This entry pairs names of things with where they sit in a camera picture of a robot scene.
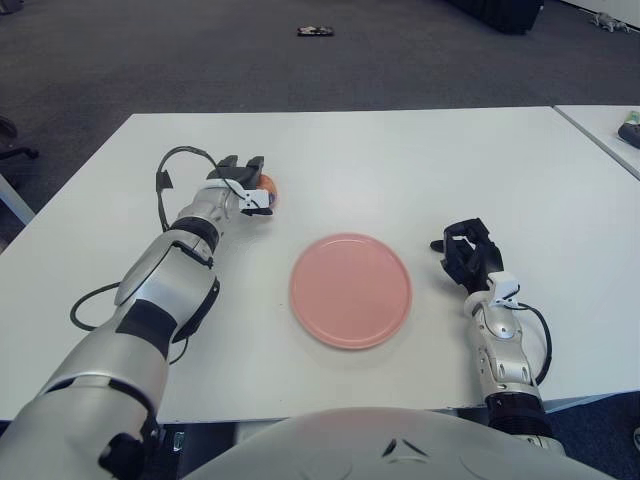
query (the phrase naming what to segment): small object on floor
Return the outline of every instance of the small object on floor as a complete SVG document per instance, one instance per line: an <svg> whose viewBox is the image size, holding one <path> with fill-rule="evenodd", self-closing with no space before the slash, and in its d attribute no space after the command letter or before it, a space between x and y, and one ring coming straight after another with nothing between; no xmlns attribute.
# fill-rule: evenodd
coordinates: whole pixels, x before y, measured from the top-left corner
<svg viewBox="0 0 640 480"><path fill-rule="evenodd" d="M411 281L397 255L375 238L323 238L298 259L291 306L303 327L339 348L369 348L389 339L411 309Z"/></svg>
<svg viewBox="0 0 640 480"><path fill-rule="evenodd" d="M299 37L333 37L333 27L298 27Z"/></svg>
<svg viewBox="0 0 640 480"><path fill-rule="evenodd" d="M632 111L622 126L618 135L627 143L640 149L640 112Z"/></svg>
<svg viewBox="0 0 640 480"><path fill-rule="evenodd" d="M591 19L591 23L594 25L603 28L604 30L608 30L613 33L615 30L622 30L623 32L629 33L629 27L626 23L616 20L607 12L598 12L593 15Z"/></svg>

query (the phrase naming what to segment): chair leg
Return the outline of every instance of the chair leg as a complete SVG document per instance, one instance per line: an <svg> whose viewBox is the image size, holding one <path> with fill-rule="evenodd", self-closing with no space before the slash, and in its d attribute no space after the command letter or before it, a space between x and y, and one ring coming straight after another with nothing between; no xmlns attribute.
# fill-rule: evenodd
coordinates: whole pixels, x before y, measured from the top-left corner
<svg viewBox="0 0 640 480"><path fill-rule="evenodd" d="M29 158L38 158L40 152L37 150L31 150L27 147L14 148L13 150L7 150L6 152L0 152L0 160L4 160L5 158L15 157L16 155L20 155L24 153Z"/></svg>
<svg viewBox="0 0 640 480"><path fill-rule="evenodd" d="M0 200L2 200L25 225L36 215L2 175L0 175Z"/></svg>

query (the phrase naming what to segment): black joint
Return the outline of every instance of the black joint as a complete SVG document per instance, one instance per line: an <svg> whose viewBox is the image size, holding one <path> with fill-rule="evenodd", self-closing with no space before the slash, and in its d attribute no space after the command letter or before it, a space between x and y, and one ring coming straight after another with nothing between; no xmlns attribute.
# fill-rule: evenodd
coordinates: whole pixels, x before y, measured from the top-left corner
<svg viewBox="0 0 640 480"><path fill-rule="evenodd" d="M220 240L220 235L218 234L216 227L199 217L179 218L173 222L173 225L169 227L169 230L183 230L197 235L207 242L207 245L209 245L209 249L211 250L211 254L215 251L218 241Z"/></svg>
<svg viewBox="0 0 640 480"><path fill-rule="evenodd" d="M495 393L485 402L491 428L509 435L553 438L551 423L538 397L527 393Z"/></svg>
<svg viewBox="0 0 640 480"><path fill-rule="evenodd" d="M145 448L128 433L119 433L111 439L100 455L98 464L118 480L136 480L142 476Z"/></svg>
<svg viewBox="0 0 640 480"><path fill-rule="evenodd" d="M136 300L122 318L116 333L132 335L149 342L166 360L169 340L177 326L173 317L155 303Z"/></svg>

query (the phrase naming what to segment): wire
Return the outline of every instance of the wire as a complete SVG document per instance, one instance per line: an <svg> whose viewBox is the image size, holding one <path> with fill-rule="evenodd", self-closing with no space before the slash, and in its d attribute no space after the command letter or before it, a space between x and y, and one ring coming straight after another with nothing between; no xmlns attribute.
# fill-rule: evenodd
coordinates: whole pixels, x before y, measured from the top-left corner
<svg viewBox="0 0 640 480"><path fill-rule="evenodd" d="M508 305L504 305L505 308L509 310L530 310L538 317L540 323L542 324L542 329L544 330L544 340L546 343L546 354L544 356L544 362L542 363L542 368L540 369L540 373L536 377L536 384L540 385L547 376L549 372L549 367L551 366L551 357L553 354L553 345L551 343L551 332L549 331L549 325L547 325L547 321L544 319L544 315L537 308L532 307L531 305L527 305L526 303L518 302L520 307L510 307Z"/></svg>
<svg viewBox="0 0 640 480"><path fill-rule="evenodd" d="M182 351L180 352L180 355L178 355L176 358L171 360L169 362L169 365L173 365L174 363L177 363L178 360L180 360L182 357L184 357L184 354L187 353L187 348L189 348L189 337L185 337L185 339L184 339L184 347L182 347Z"/></svg>
<svg viewBox="0 0 640 480"><path fill-rule="evenodd" d="M120 282L110 283L109 285L105 285L104 287L96 288L92 292L89 292L86 295L83 295L82 297L80 297L78 299L78 301L73 304L73 307L71 307L71 311L69 312L69 317L71 318L71 323L73 323L76 327L81 328L82 330L86 330L87 332L91 332L91 331L95 330L96 327L94 327L92 325L87 325L86 323L83 323L78 319L78 317L76 315L76 313L78 312L78 308L80 308L80 305L82 305L84 302L86 302L90 298L95 297L99 293L106 292L107 290L111 290L112 288L117 288L119 285L120 285Z"/></svg>

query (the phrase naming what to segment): orange object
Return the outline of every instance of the orange object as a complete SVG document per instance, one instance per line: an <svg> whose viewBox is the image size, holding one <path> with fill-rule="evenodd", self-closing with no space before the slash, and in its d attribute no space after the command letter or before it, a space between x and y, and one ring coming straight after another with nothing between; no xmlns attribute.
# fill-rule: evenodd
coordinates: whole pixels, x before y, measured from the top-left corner
<svg viewBox="0 0 640 480"><path fill-rule="evenodd" d="M269 192L269 207L273 207L278 199L278 190L276 189L276 184L271 180L271 177L265 174L260 175L257 188Z"/></svg>

